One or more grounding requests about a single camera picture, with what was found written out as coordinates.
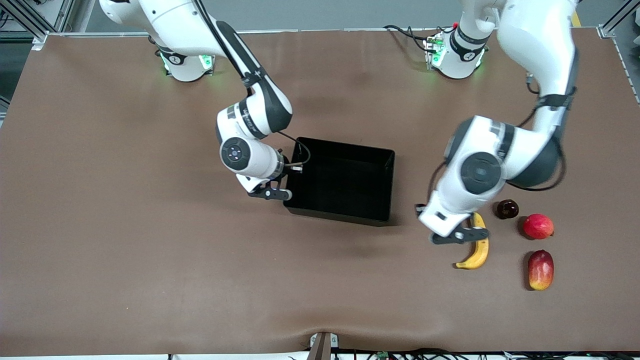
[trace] robotic arm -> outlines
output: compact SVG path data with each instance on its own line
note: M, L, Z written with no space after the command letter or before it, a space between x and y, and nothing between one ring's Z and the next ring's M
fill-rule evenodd
M259 140L289 125L291 104L234 29L211 17L200 0L100 0L100 6L116 23L146 30L179 81L211 71L203 55L229 59L248 95L218 113L220 158L249 196L289 200L289 190L269 185L279 184L292 164Z
M462 2L463 7L475 9L478 6L469 3L485 6L499 3ZM487 237L486 229L466 229L462 222L496 196L507 182L530 190L529 187L549 180L557 162L564 159L560 141L578 70L578 52L570 32L577 0L507 0L503 3L498 29L500 46L536 78L540 87L530 116L534 118L533 129L525 130L481 116L468 119L458 127L445 151L447 170L430 195L429 203L416 206L418 219L433 230L431 241L436 244ZM485 23L483 19L463 16L458 29L484 36L486 32L477 27Z

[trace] black plastic container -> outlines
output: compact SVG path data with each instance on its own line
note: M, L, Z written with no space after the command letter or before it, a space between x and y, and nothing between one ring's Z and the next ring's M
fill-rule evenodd
M391 215L393 150L298 138L311 152L301 174L289 174L284 206L297 215L385 226ZM291 162L304 161L299 145Z

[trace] yellow banana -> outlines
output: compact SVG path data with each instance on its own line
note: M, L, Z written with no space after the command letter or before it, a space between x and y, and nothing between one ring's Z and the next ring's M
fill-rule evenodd
M471 219L472 227L485 227L484 220L479 213L474 213ZM489 238L476 241L476 250L468 259L461 263L456 263L459 269L477 269L484 264L489 256Z

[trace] table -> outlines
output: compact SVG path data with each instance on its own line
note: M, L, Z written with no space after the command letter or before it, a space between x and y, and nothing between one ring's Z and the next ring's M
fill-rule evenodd
M566 179L496 198L556 235L526 240L485 207L491 250L473 271L452 266L471 245L430 244L413 205L462 120L517 124L535 101L495 37L451 80L397 33L243 35L292 102L290 135L396 151L392 226L377 228L246 196L214 135L244 95L226 60L179 83L146 38L50 36L0 131L0 356L296 351L317 331L342 348L637 350L640 110L614 44L573 34ZM539 249L555 280L527 291Z

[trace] cable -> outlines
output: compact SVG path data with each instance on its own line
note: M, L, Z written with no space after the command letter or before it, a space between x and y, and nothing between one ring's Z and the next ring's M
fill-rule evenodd
M529 89L529 92L532 94L536 94L536 95L540 94L540 91L535 91L531 88L531 83L527 83L527 89Z
M546 352L541 354L531 354L527 352L512 352L511 355L518 355L518 357L513 357L513 360L565 360L567 357L574 356L579 352L570 352L565 355L555 356Z
M440 30L440 31L442 31L442 32L443 32L443 33L445 33L445 34L452 33L455 29L456 29L456 28L451 28L451 30L447 31L447 30L445 30L445 29L441 28L440 26L436 26L436 30Z
M408 32L407 32L407 31L405 31L405 30L402 30L400 27L395 26L395 25L387 25L387 26L384 26L384 28L385 28L385 29L396 29L396 30L398 30L400 33L402 33L402 35L404 35L404 36L406 36L406 37L410 37L410 38L412 38L412 39L413 39L413 42L415 42L415 45L416 45L417 47L419 47L419 48L420 48L420 50L425 51L425 52L427 52L427 53L431 53L431 54L435 54L435 53L436 53L436 51L435 51L435 50L432 50L432 49L426 49L424 46L420 45L420 43L418 42L418 40L425 41L425 40L427 40L427 38L426 38L426 37L418 37L418 36L416 36L416 35L413 33L413 29L411 28L411 26L409 26L409 27L406 29Z
M11 17L9 17L9 13L8 12L0 9L0 22L2 22L2 24L0 24L0 29L2 27L4 27L4 25L6 25L7 21L13 21L13 19L11 19Z
M433 171L433 174L431 175L431 180L429 180L429 191L427 193L427 202L425 202L425 204L429 204L429 200L431 199L431 192L433 191L433 183L435 183L436 176L446 164L447 164L446 161L441 162L440 165L436 167L436 170Z
M511 181L507 181L507 184L513 186L516 189L525 190L528 192L544 192L560 185L560 183L562 183L562 180L564 180L564 176L566 175L566 158L564 157L564 151L562 149L562 145L560 145L560 141L558 141L555 136L551 136L550 141L554 142L556 150L558 151L558 155L560 156L560 174L558 175L556 181L554 181L554 183L549 186L545 186L544 188L523 188L522 186L513 184Z
M307 152L307 159L305 161L302 161L302 162L299 162L299 163L286 164L284 166L286 166L286 167L295 167L295 166L299 166L299 165L304 165L304 164L308 163L309 160L311 160L311 152L309 151L309 148L305 144L301 143L298 139L294 139L293 137L283 133L282 131L277 131L277 133L282 135L282 136L284 136L284 137L286 137L286 138L289 138L289 139L295 141L296 144L298 144L298 146L304 147L305 151Z
M522 121L521 123L519 123L516 127L523 127L525 126L529 121L531 121L531 119L533 119L533 115L536 114L536 110L537 109L533 109L531 110L531 112L529 113L529 116L527 116L526 119L524 119L524 121Z
M240 71L240 67L238 67L236 60L233 58L233 56L231 56L231 52L227 48L227 45L224 43L224 41L220 37L220 34L218 34L218 32L216 31L216 28L213 26L213 23L211 22L211 18L209 17L209 13L207 13L207 10L205 9L204 4L202 3L202 0L192 0L192 2L198 9L198 12L200 12L200 17L205 22L205 24L207 24L209 31L211 32L213 37L216 39L216 41L219 43L220 47L222 48L222 51L225 53L225 56L227 57L231 65L233 65L238 75L240 75L240 78L244 78L244 74L242 73L242 71ZM251 88L247 88L246 93L248 97L253 95Z
M420 43L418 42L418 38L415 37L415 34L413 34L413 30L411 29L411 26L409 26L407 28L407 30L409 30L409 33L411 33L411 37L413 38L413 42L415 42L415 45L417 47L420 48L420 50L424 51L425 53L431 53L431 54L435 54L436 51L432 50L432 49L426 49L424 46L420 45Z
M414 36L412 36L410 33L406 32L405 30L403 30L403 29L401 29L400 27L395 26L395 25L387 25L387 26L383 26L383 28L385 28L385 29L395 29L395 30L398 30L398 31L400 31L400 33L402 33L402 35L404 35L404 36L406 36L406 37L410 37L410 38L411 38L411 37L415 37L415 38L416 38L416 39L418 39L418 40L427 40L427 38L426 38L426 37L424 37L424 38L423 38L423 37L416 37L415 35L414 35Z

